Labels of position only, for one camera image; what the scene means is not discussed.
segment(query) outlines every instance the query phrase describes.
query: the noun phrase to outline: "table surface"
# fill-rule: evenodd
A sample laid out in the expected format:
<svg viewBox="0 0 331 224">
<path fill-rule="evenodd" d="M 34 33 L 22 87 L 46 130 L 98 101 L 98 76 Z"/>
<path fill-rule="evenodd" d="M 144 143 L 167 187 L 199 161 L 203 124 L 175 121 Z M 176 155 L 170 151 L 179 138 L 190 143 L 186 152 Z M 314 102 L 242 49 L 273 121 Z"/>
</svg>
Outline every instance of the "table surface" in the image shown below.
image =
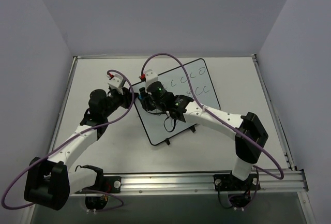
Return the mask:
<svg viewBox="0 0 331 224">
<path fill-rule="evenodd" d="M 197 59 L 181 58 L 183 63 Z M 257 114 L 269 134 L 265 149 L 282 168 L 288 168 L 261 84 L 251 57 L 204 58 L 221 109 L 237 114 Z M 145 58 L 78 59 L 63 118 L 54 147 L 62 144 L 77 128 L 88 108 L 91 91 L 108 89 L 106 71 L 116 69 L 131 83 L 139 82 L 138 75 Z M 147 65 L 161 73 L 177 67 L 170 58 L 156 58 Z M 114 120 L 125 112 L 118 109 L 108 119 Z M 110 125 L 99 141 L 91 145 L 74 163 L 94 165 L 105 173 L 154 173 L 229 171 L 235 163 L 235 142 L 227 136 L 198 125 L 197 131 L 187 130 L 171 139 L 171 145 L 150 145 L 136 109 L 133 107 L 121 121 Z M 275 169 L 262 154 L 257 165 Z"/>
</svg>

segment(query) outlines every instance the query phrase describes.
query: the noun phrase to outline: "purple cable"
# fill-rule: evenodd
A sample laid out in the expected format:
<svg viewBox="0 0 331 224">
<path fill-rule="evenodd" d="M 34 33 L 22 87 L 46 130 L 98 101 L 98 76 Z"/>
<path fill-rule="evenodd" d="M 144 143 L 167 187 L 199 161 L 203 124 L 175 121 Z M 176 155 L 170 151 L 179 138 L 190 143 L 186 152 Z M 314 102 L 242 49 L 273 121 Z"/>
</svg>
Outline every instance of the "purple cable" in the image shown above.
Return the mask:
<svg viewBox="0 0 331 224">
<path fill-rule="evenodd" d="M 249 201 L 249 203 L 247 203 L 246 206 L 242 207 L 243 209 L 248 208 L 249 205 L 252 203 L 252 201 L 253 201 L 253 200 L 255 199 L 255 197 L 257 196 L 258 185 L 259 185 L 259 170 L 256 168 L 256 171 L 257 171 L 257 183 L 256 183 L 256 187 L 255 187 L 254 195 L 253 195 L 253 197 L 251 198 L 251 200 Z M 233 196 L 230 196 L 230 197 L 229 197 L 229 202 L 230 202 L 231 205 L 232 205 L 232 203 L 231 203 L 230 200 L 231 200 L 232 198 L 234 198 L 234 197 L 237 197 L 237 196 L 238 196 L 238 195 L 233 195 Z"/>
<path fill-rule="evenodd" d="M 6 199 L 6 196 L 8 194 L 8 192 L 10 191 L 10 189 L 13 187 L 13 185 L 18 181 L 18 179 L 20 179 L 27 171 L 29 171 L 31 168 L 33 168 L 35 165 L 43 162 L 44 160 L 47 160 L 49 156 L 53 155 L 54 153 L 56 153 L 57 151 L 61 150 L 63 147 L 65 147 L 67 144 L 69 144 L 71 141 L 73 141 L 75 138 L 79 137 L 80 135 L 88 132 L 88 131 L 91 131 L 93 129 L 97 129 L 99 127 L 103 127 L 103 126 L 107 126 L 107 125 L 110 125 L 110 124 L 113 124 L 115 122 L 118 122 L 119 120 L 121 120 L 124 116 L 126 116 L 129 111 L 131 110 L 132 106 L 133 106 L 133 102 L 134 102 L 134 91 L 133 91 L 133 88 L 132 88 L 132 84 L 130 83 L 130 81 L 127 79 L 127 77 L 125 75 L 123 75 L 121 72 L 117 71 L 117 70 L 108 70 L 107 71 L 107 74 L 109 74 L 109 72 L 114 72 L 114 73 L 117 73 L 117 74 L 120 74 L 129 84 L 130 86 L 130 90 L 131 90 L 131 93 L 132 93 L 132 100 L 131 100 L 131 104 L 128 108 L 128 110 L 122 115 L 120 116 L 119 118 L 111 121 L 111 122 L 107 122 L 107 123 L 104 123 L 104 124 L 101 124 L 101 125 L 98 125 L 98 126 L 95 126 L 95 127 L 91 127 L 91 128 L 88 128 L 74 136 L 72 136 L 70 139 L 68 139 L 66 142 L 64 142 L 62 145 L 60 145 L 58 148 L 54 149 L 53 151 L 51 151 L 50 153 L 46 154 L 45 156 L 43 156 L 42 158 L 38 159 L 37 161 L 35 161 L 33 164 L 31 164 L 29 167 L 25 168 L 9 185 L 8 187 L 6 188 L 4 194 L 2 195 L 2 198 L 1 198 L 1 205 L 3 208 L 7 209 L 7 210 L 19 210 L 21 208 L 25 208 L 25 207 L 30 207 L 32 205 L 34 205 L 34 203 L 28 203 L 28 204 L 25 204 L 25 205 L 21 205 L 21 206 L 16 206 L 16 207 L 11 207 L 11 206 L 7 206 L 6 203 L 5 203 L 5 199 Z"/>
<path fill-rule="evenodd" d="M 92 189 L 83 189 L 82 193 L 95 193 L 95 194 L 103 194 L 103 195 L 106 195 L 106 196 L 109 196 L 109 197 L 112 197 L 112 198 L 115 198 L 117 200 L 119 200 L 121 202 L 120 205 L 117 205 L 117 206 L 113 206 L 113 207 L 108 207 L 108 208 L 104 208 L 102 210 L 95 210 L 95 212 L 106 212 L 106 211 L 109 211 L 109 210 L 114 210 L 116 208 L 119 208 L 119 207 L 123 207 L 124 206 L 124 201 L 117 197 L 117 196 L 114 196 L 110 193 L 107 193 L 107 192 L 102 192 L 102 191 L 99 191 L 99 190 L 92 190 Z"/>
<path fill-rule="evenodd" d="M 190 81 L 190 77 L 188 76 L 188 73 L 186 71 L 186 69 L 184 68 L 184 65 L 179 61 L 179 59 L 177 59 L 175 56 L 169 54 L 169 53 L 157 53 L 157 54 L 154 54 L 152 56 L 150 56 L 144 63 L 142 69 L 141 69 L 141 75 L 144 73 L 144 70 L 145 70 L 145 67 L 147 65 L 147 63 L 154 57 L 157 57 L 157 56 L 161 56 L 161 55 L 164 55 L 164 56 L 168 56 L 168 57 L 171 57 L 173 58 L 174 60 L 176 60 L 179 65 L 181 66 L 181 68 L 183 69 L 184 73 L 185 73 L 185 76 L 187 78 L 187 82 L 188 82 L 188 85 L 190 87 L 190 90 L 191 90 L 191 93 L 192 93 L 192 96 L 194 98 L 194 100 L 196 101 L 196 103 L 198 104 L 198 106 L 200 108 L 203 109 L 203 105 L 198 101 L 195 93 L 194 93 L 194 90 L 193 90 L 193 87 L 192 87 L 192 84 L 191 84 L 191 81 Z M 258 166 L 253 166 L 254 168 L 256 169 L 259 169 L 261 171 L 263 171 L 264 173 L 270 175 L 270 176 L 273 176 L 274 178 L 276 179 L 279 179 L 279 180 L 282 180 L 284 178 L 284 172 L 281 168 L 281 166 L 279 165 L 279 163 L 275 160 L 275 158 L 273 158 L 273 156 L 267 152 L 264 148 L 262 148 L 260 145 L 256 144 L 250 137 L 248 137 L 247 135 L 245 135 L 244 133 L 240 132 L 239 130 L 237 130 L 236 128 L 234 128 L 233 126 L 229 125 L 228 123 L 226 123 L 225 121 L 223 121 L 222 119 L 220 119 L 218 116 L 216 116 L 214 113 L 212 113 L 211 111 L 209 111 L 208 109 L 204 109 L 208 114 L 210 114 L 213 118 L 215 118 L 216 120 L 218 120 L 220 123 L 222 123 L 223 125 L 225 125 L 226 127 L 230 128 L 232 131 L 234 131 L 236 134 L 242 136 L 245 140 L 247 140 L 249 143 L 251 143 L 253 146 L 255 146 L 257 149 L 259 149 L 261 152 L 263 152 L 274 164 L 275 166 L 277 167 L 277 169 L 279 170 L 280 172 L 280 176 L 278 175 L 275 175 L 265 169 L 262 169 L 261 167 L 258 167 Z"/>
</svg>

